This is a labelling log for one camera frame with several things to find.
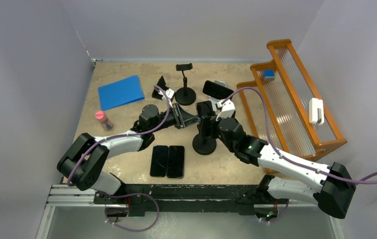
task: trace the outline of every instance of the round black base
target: round black base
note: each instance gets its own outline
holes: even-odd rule
[[[189,106],[196,101],[196,93],[193,89],[187,87],[187,95],[184,95],[183,87],[176,91],[175,99],[180,105]]]
[[[198,154],[209,155],[216,149],[216,139],[206,138],[202,139],[199,135],[196,135],[193,139],[193,149]]]

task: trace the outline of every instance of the beige tabletop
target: beige tabletop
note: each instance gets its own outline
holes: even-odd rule
[[[175,65],[176,63],[98,62],[94,69],[75,137],[84,132],[92,136],[123,133],[132,127],[134,121],[138,119],[141,109],[148,104],[157,105],[160,111],[166,110],[165,103],[153,99],[151,93],[160,76],[164,76],[168,87],[174,90],[182,87],[182,74],[175,70]],[[98,87],[132,75],[138,75],[145,99],[107,110],[106,114],[114,124],[114,128],[104,131],[95,118],[95,112],[100,110]],[[250,64],[194,63],[193,69],[186,71],[185,75],[188,78],[188,86],[197,94],[196,102],[208,99],[208,96],[202,93],[206,80],[225,81],[233,90],[236,90],[237,83],[253,80]],[[252,91],[246,92],[246,97],[254,117],[257,118],[258,131],[264,132],[264,116],[259,97]],[[233,102],[236,106],[237,120],[243,125],[247,134],[251,134],[240,97],[234,96]],[[191,114],[196,114],[195,104],[182,108]],[[258,184],[260,182],[264,175],[264,169],[242,163],[219,140],[217,140],[215,152],[211,155],[197,154],[192,147],[192,140],[196,134],[198,131],[194,125],[184,129],[169,127],[155,132],[156,140],[147,149],[113,157],[106,161],[103,170],[119,176],[126,183]],[[154,145],[182,145],[185,147],[185,167],[182,179],[150,177],[150,162]]]

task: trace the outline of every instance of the bottle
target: bottle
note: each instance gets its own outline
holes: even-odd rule
[[[105,112],[97,111],[95,115],[96,119],[100,122],[104,130],[111,130],[114,127],[112,122],[106,116]]]

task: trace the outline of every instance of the phone screen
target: phone screen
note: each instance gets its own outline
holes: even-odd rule
[[[168,178],[182,178],[184,176],[184,146],[170,146],[168,153]]]
[[[150,176],[165,177],[168,164],[168,146],[155,145],[151,154]]]

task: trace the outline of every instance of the small blue object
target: small blue object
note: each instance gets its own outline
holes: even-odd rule
[[[100,108],[103,111],[144,100],[138,76],[130,76],[123,80],[100,86],[98,90]]]
[[[264,80],[265,81],[273,81],[275,79],[275,73],[273,70],[265,70],[264,71]]]

